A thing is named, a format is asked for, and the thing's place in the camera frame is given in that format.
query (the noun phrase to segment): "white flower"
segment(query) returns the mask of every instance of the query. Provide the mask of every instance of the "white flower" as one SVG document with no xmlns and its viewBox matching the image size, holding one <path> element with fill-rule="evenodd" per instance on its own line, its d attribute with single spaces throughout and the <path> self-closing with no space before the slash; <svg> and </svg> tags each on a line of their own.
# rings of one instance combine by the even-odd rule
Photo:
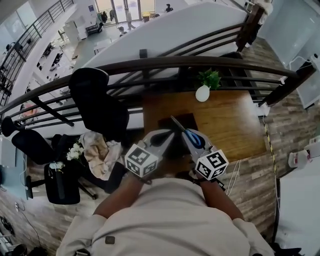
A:
<svg viewBox="0 0 320 256">
<path fill-rule="evenodd" d="M 80 146 L 77 143 L 73 144 L 73 149 L 75 149 L 76 151 L 79 151 Z"/>
<path fill-rule="evenodd" d="M 78 151 L 70 151 L 70 157 L 72 159 L 78 159 L 80 156 L 79 152 Z"/>
<path fill-rule="evenodd" d="M 67 160 L 79 159 L 82 153 L 85 151 L 78 143 L 74 143 L 73 147 L 69 149 L 69 152 L 66 154 Z"/>
<path fill-rule="evenodd" d="M 63 162 L 59 161 L 56 163 L 56 167 L 57 167 L 57 169 L 62 169 L 63 167 L 65 167 L 65 164 Z"/>
<path fill-rule="evenodd" d="M 71 156 L 70 156 L 70 152 L 68 152 L 68 153 L 66 154 L 66 159 L 67 159 L 68 161 L 71 161 L 71 160 L 72 160 L 72 158 L 71 158 Z"/>
<path fill-rule="evenodd" d="M 83 147 L 79 148 L 79 152 L 82 154 L 85 151 L 85 149 Z"/>
</svg>

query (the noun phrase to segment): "wooden floor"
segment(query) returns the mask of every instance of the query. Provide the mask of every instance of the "wooden floor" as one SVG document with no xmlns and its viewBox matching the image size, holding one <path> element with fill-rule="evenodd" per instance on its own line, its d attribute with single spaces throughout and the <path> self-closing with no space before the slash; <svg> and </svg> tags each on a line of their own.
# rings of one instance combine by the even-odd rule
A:
<svg viewBox="0 0 320 256">
<path fill-rule="evenodd" d="M 272 67 L 281 67 L 281 63 L 262 40 L 257 39 L 254 46 L 243 50 L 245 60 Z M 320 119 L 318 106 L 304 110 L 296 92 L 273 106 L 268 117 L 264 119 L 269 129 L 272 146 L 275 152 L 278 176 L 288 171 L 287 157 L 292 151 L 298 151 L 308 143 L 316 131 Z M 230 197 L 240 208 L 247 221 L 253 222 L 258 230 L 271 237 L 275 219 L 276 194 L 275 175 L 273 172 L 272 157 L 269 151 L 267 138 L 265 138 L 267 152 L 258 157 L 241 161 L 239 175 L 232 189 Z M 227 168 L 222 181 L 228 185 L 235 163 Z M 32 169 L 32 178 L 41 178 L 41 168 Z M 53 205 L 45 196 L 23 202 L 23 212 L 35 227 L 40 236 L 41 245 L 50 255 L 60 244 L 75 215 L 89 216 L 96 206 L 107 196 L 99 188 L 91 187 L 99 195 L 96 201 L 81 193 L 81 202 L 77 205 Z M 24 243 L 28 248 L 38 246 L 38 239 L 33 228 L 27 223 L 25 217 L 16 212 L 15 202 L 22 206 L 22 201 L 0 190 L 0 215 L 6 216 L 12 223 L 17 243 Z"/>
</svg>

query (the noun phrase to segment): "potted plant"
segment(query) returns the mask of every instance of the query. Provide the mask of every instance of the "potted plant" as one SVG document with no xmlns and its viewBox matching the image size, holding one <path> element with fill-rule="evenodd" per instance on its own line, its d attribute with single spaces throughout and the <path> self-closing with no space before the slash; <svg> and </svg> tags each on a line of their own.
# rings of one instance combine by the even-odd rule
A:
<svg viewBox="0 0 320 256">
<path fill-rule="evenodd" d="M 210 68 L 205 72 L 199 72 L 197 78 L 201 81 L 202 86 L 196 90 L 195 98 L 199 102 L 205 102 L 209 98 L 210 89 L 216 90 L 221 86 L 219 84 L 221 77 L 218 71 L 212 71 Z"/>
</svg>

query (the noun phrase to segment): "blue scissor handle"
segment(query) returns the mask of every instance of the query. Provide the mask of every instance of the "blue scissor handle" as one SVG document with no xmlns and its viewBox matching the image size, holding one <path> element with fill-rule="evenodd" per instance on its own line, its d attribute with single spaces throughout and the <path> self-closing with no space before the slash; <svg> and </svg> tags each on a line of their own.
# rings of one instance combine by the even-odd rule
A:
<svg viewBox="0 0 320 256">
<path fill-rule="evenodd" d="M 191 143 L 197 147 L 201 146 L 201 141 L 198 135 L 196 135 L 195 133 L 193 133 L 192 131 L 186 129 L 185 130 L 185 134 L 187 135 L 187 137 L 189 138 L 189 140 L 191 141 Z"/>
</svg>

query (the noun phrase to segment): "scissors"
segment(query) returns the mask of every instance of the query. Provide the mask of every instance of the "scissors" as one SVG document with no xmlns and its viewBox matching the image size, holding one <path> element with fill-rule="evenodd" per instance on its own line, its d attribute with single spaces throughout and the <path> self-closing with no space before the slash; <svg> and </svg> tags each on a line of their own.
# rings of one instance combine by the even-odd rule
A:
<svg viewBox="0 0 320 256">
<path fill-rule="evenodd" d="M 183 133 L 187 136 L 187 138 L 190 140 L 190 142 L 195 147 L 201 147 L 201 140 L 197 134 L 195 134 L 193 131 L 190 131 L 189 129 L 185 129 L 181 123 L 177 119 L 175 119 L 173 116 L 171 116 L 171 119 L 175 122 L 175 124 L 182 130 Z"/>
</svg>

